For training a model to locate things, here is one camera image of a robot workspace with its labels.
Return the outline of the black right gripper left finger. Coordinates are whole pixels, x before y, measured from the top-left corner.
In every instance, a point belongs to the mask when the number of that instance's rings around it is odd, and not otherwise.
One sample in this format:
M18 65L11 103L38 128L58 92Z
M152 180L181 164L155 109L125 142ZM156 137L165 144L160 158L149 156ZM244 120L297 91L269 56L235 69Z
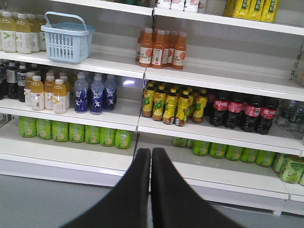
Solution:
M145 228L151 164L150 149L138 149L125 175L97 204L64 228Z

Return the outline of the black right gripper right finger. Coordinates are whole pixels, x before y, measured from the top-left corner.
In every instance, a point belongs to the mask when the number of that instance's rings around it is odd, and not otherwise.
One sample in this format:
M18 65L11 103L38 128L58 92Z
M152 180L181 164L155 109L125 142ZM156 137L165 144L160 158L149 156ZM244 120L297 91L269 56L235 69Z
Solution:
M155 228L240 228L182 178L163 148L152 150L152 217Z

